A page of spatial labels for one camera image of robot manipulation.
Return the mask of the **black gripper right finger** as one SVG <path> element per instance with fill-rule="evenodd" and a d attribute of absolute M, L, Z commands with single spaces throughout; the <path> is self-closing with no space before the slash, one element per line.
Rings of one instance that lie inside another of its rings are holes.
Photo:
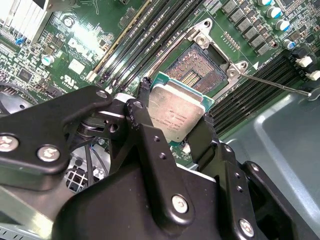
<path fill-rule="evenodd" d="M 213 178 L 207 187 L 192 191 L 197 217 L 206 221 L 214 239 L 299 240 L 301 216 L 255 162 L 239 163 L 234 151 L 221 143 L 213 120 L 205 114 L 187 135 L 192 160 L 198 170 Z"/>

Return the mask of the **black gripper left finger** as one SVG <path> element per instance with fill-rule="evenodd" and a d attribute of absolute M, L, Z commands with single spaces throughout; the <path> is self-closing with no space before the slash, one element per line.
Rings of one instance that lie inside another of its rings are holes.
<path fill-rule="evenodd" d="M 104 182 L 76 195 L 65 212 L 71 223 L 105 226 L 123 194 L 116 183 L 125 170 L 139 165 L 153 220 L 162 229 L 186 229 L 195 209 L 163 132 L 152 124 L 147 110 L 151 82 L 139 84 L 137 99 L 113 99 L 89 85 L 18 111 L 0 120 L 1 183 L 26 190 L 46 191 L 62 180 L 75 148 L 94 138 L 109 140 L 111 168 Z"/>

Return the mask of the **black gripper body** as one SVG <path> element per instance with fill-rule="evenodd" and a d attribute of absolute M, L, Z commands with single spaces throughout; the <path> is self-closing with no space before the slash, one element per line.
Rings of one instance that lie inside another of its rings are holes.
<path fill-rule="evenodd" d="M 193 224 L 180 240 L 231 240 L 220 215 L 217 183 L 202 173 L 179 166 L 195 207 Z M 152 217 L 141 169 L 124 167 L 71 197 L 52 228 L 54 240 L 169 240 Z"/>

